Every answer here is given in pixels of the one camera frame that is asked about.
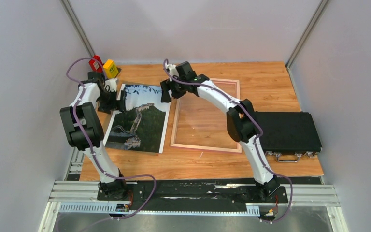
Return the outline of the Great Wall photo print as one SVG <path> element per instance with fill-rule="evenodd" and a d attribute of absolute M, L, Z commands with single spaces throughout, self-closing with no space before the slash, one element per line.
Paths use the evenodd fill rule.
<path fill-rule="evenodd" d="M 162 103 L 161 87 L 125 84 L 127 112 L 114 111 L 105 135 L 105 147 L 163 152 L 170 103 Z"/>

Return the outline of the grey backing board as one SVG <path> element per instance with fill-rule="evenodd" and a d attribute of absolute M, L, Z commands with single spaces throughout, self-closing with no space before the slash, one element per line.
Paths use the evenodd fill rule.
<path fill-rule="evenodd" d="M 120 100 L 120 99 L 125 99 L 126 100 L 127 93 L 125 92 L 124 88 L 125 88 L 125 84 L 122 84 L 121 87 L 117 90 L 117 94 L 118 94 L 117 99 L 118 100 Z"/>

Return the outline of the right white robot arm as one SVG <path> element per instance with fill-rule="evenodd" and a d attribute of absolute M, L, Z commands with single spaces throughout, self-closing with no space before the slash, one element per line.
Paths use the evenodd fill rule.
<path fill-rule="evenodd" d="M 163 61 L 163 70 L 168 79 L 160 83 L 162 102 L 171 102 L 186 93 L 207 100 L 226 115 L 227 132 L 238 142 L 247 156 L 254 174 L 257 197 L 268 202 L 280 186 L 276 173 L 271 169 L 260 143 L 263 130 L 255 120 L 252 103 L 231 96 L 219 88 L 209 77 L 196 74 L 187 61 L 178 65 Z"/>

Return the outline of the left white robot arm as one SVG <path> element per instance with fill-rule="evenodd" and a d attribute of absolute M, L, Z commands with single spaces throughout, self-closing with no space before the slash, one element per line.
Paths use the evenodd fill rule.
<path fill-rule="evenodd" d="M 124 91 L 117 91 L 116 79 L 91 71 L 79 83 L 78 95 L 68 107 L 60 109 L 60 117 L 70 146 L 82 151 L 93 163 L 99 176 L 98 198 L 123 200 L 128 186 L 119 168 L 111 161 L 104 145 L 104 131 L 97 112 L 111 114 L 126 111 Z"/>

